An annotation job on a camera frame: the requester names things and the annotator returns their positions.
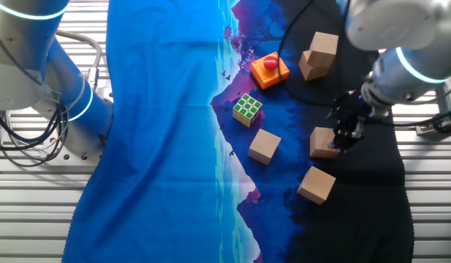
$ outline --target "blue light ring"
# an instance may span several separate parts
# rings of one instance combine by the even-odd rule
[[[14,15],[18,18],[24,18],[24,19],[29,19],[29,20],[50,20],[53,18],[57,18],[58,16],[63,15],[64,12],[66,12],[67,7],[68,6],[65,6],[61,11],[54,13],[52,15],[29,15],[29,14],[17,12],[17,11],[10,9],[9,7],[6,7],[0,3],[0,10],[4,11],[10,15]]]
[[[395,52],[398,55],[399,61],[401,62],[402,66],[414,77],[416,77],[417,79],[426,82],[426,83],[433,83],[433,84],[438,84],[438,83],[444,83],[446,82],[446,80],[448,80],[449,78],[445,79],[445,80],[436,80],[430,77],[427,77],[425,75],[423,75],[422,73],[418,72],[416,69],[414,69],[414,67],[407,61],[406,57],[403,55],[402,53],[402,48],[401,47],[397,47],[395,49]]]
[[[91,98],[88,100],[88,104],[87,104],[86,108],[83,111],[81,111],[79,114],[77,114],[76,116],[70,118],[69,121],[74,121],[74,120],[78,119],[80,116],[82,116],[84,113],[86,113],[86,111],[91,106],[92,100],[94,99],[94,90],[91,88],[89,88],[89,89],[91,91]]]

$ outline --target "black fabric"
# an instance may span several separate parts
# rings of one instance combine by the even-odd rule
[[[307,1],[282,1],[291,20]],[[353,47],[343,32],[343,18],[332,1],[315,1],[296,23],[285,50],[309,49],[315,31],[339,35],[338,54],[330,74],[306,83],[290,75],[287,86],[301,98],[328,102],[343,90],[361,86],[377,58],[377,52]],[[297,64],[300,53],[287,58]],[[307,130],[330,127],[329,109],[312,107],[300,124]],[[328,200],[318,206],[301,199],[293,220],[305,231],[292,237],[285,257],[288,262],[411,262],[414,245],[412,214],[404,187],[404,168],[392,127],[367,126],[366,139],[335,161],[315,161],[315,166],[336,177]]]

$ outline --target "orange box with red button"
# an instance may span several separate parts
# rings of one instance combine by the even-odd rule
[[[251,63],[251,77],[262,91],[265,91],[289,77],[290,71],[280,58],[281,76],[277,70],[277,52],[271,53]]]

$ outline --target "red button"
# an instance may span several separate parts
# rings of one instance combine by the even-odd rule
[[[268,56],[264,59],[264,67],[269,70],[277,69],[277,58],[273,56]]]

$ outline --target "printed fabric mat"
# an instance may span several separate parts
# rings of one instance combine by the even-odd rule
[[[77,205],[63,262],[411,262],[412,215],[392,127],[334,161],[309,158],[328,108],[283,88],[262,95],[251,62],[278,50],[301,0],[111,0],[107,59],[115,117]],[[371,70],[376,53],[341,35],[335,1],[315,1],[292,29],[285,86],[331,102]],[[298,67],[316,31],[340,35],[330,73]],[[250,128],[232,117],[244,94],[262,103]],[[269,166],[248,157],[259,129],[281,138]],[[316,205],[297,189],[311,166],[336,177]]]

